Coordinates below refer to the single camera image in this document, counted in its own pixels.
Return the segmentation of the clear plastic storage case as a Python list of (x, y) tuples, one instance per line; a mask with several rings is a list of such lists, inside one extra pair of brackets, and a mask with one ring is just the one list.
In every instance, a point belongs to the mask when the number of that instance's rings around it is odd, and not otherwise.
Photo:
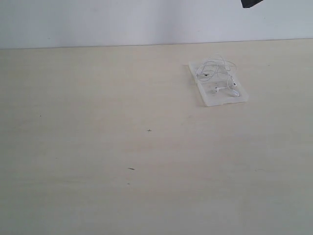
[(236, 77), (237, 66), (223, 57), (190, 62), (189, 69), (207, 107), (248, 101)]

